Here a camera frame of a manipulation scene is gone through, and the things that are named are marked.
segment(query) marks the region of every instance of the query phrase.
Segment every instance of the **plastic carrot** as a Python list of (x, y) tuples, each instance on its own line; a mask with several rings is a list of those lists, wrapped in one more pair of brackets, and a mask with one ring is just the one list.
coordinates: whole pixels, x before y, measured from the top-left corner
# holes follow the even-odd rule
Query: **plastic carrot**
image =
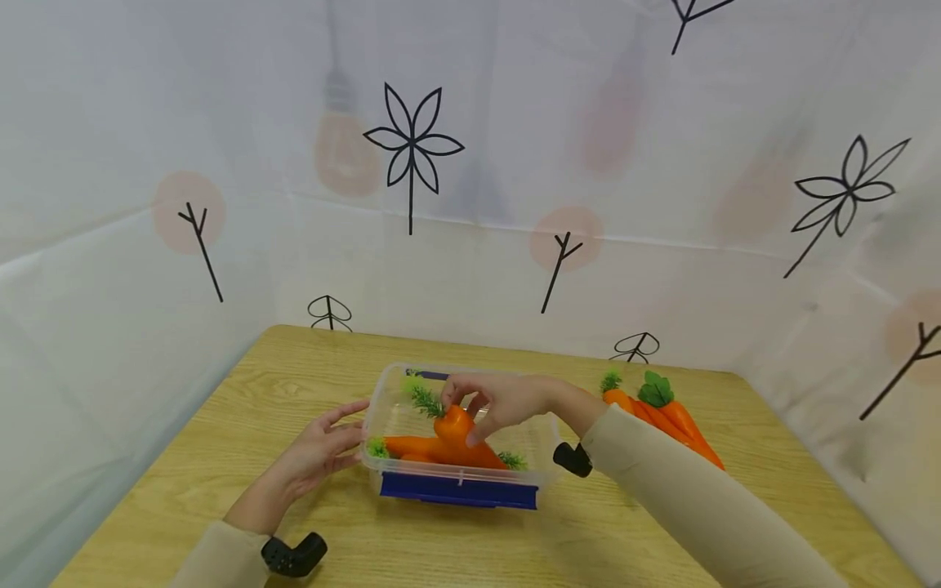
[(420, 376), (407, 376), (404, 387), (411, 396), (412, 404), (435, 420), (435, 435), (447, 447), (448, 463), (469, 468), (509, 469), (485, 442), (468, 447), (467, 438), (473, 429), (473, 419), (464, 408), (451, 405), (445, 410)]
[(620, 389), (621, 376), (617, 370), (610, 370), (601, 378), (601, 400), (608, 405), (618, 405), (630, 414), (634, 414), (634, 407), (630, 404), (630, 397)]
[(650, 417), (648, 417), (648, 415), (646, 414), (646, 411), (644, 410), (644, 407), (642, 406), (643, 403), (641, 401), (634, 400), (632, 397), (628, 396), (628, 403), (630, 404), (630, 407), (633, 410), (633, 412), (631, 412), (632, 415), (634, 415), (641, 421), (646, 422), (652, 427), (657, 427), (657, 425), (654, 424), (654, 421), (652, 421)]
[(693, 443), (691, 449), (708, 459), (719, 469), (725, 469), (726, 467), (719, 459), (719, 455), (703, 437), (686, 407), (676, 400), (670, 386), (670, 380), (651, 371), (644, 374), (644, 380), (645, 383), (637, 394), (643, 403), (662, 414), (677, 429), (682, 431)]
[(431, 461), (447, 463), (448, 450), (437, 437), (384, 437), (386, 449), (399, 459), (406, 455), (423, 455)]
[(647, 417), (650, 419), (650, 422), (652, 422), (655, 427), (670, 437), (676, 439), (686, 447), (689, 447), (690, 449), (694, 448), (693, 440), (690, 439), (685, 433), (680, 431), (677, 426), (670, 422), (670, 420), (667, 419), (659, 410), (644, 402), (637, 403), (637, 406), (646, 413)]

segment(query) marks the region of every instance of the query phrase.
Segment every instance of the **white fabric backdrop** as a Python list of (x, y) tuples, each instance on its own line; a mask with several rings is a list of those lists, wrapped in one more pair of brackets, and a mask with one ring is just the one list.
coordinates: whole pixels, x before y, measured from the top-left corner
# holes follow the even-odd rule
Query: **white fabric backdrop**
[[(653, 363), (741, 373), (941, 579), (941, 358), (859, 420), (941, 325), (941, 6), (699, 0), (682, 26), (689, 3), (7, 2), (0, 585), (47, 583), (322, 296), (335, 328), (605, 358), (649, 333)], [(408, 174), (387, 187), (362, 136), (394, 128), (386, 84), (412, 113), (440, 87), (432, 133), (464, 148), (431, 156), (437, 185), (415, 153), (411, 236)], [(791, 232), (841, 201), (795, 182), (848, 153), (854, 194), (895, 193)]]

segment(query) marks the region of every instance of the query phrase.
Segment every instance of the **sleeve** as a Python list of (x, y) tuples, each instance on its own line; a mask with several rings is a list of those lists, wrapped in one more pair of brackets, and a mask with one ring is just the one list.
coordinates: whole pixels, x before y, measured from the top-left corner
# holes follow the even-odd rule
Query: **sleeve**
[(596, 469), (637, 499), (726, 588), (847, 585), (744, 486), (619, 407), (595, 422), (582, 446)]
[(267, 535), (245, 532), (219, 520), (206, 529), (169, 588), (263, 588)]

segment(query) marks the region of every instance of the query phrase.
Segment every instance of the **wood grain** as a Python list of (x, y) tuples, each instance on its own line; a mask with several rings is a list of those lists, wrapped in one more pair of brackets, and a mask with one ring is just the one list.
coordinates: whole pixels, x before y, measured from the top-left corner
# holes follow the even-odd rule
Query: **wood grain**
[[(395, 361), (548, 373), (594, 389), (646, 366), (296, 326), (263, 333), (53, 584), (165, 586), (206, 525), (312, 418), (371, 395)], [(885, 541), (800, 442), (732, 373), (657, 368), (726, 463), (852, 586), (917, 586)], [(574, 441), (562, 425), (563, 437)], [(565, 474), (518, 512), (379, 498), (364, 468), (333, 476), (288, 513), (280, 535), (316, 530), (321, 586), (714, 586), (630, 497), (603, 476)], [(269, 586), (303, 582), (274, 579)]]

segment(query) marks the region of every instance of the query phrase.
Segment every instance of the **plastic container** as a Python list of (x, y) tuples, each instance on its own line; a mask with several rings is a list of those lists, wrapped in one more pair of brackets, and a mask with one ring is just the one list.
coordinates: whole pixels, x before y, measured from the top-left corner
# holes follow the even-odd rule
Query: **plastic container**
[[(412, 406), (402, 390), (406, 370), (416, 370), (440, 392), (451, 373), (499, 373), (468, 368), (425, 364), (393, 363), (375, 385), (373, 400), (363, 426), (369, 437), (418, 435), (433, 437), (433, 420)], [(477, 415), (479, 421), (486, 414)], [(381, 496), (480, 507), (510, 507), (534, 510), (536, 492), (559, 475), (552, 453), (560, 443), (554, 416), (541, 415), (523, 424), (506, 427), (487, 438), (497, 453), (507, 451), (522, 456), (525, 470), (466, 468), (444, 464), (383, 459), (360, 448), (362, 463), (371, 471), (374, 487)]]

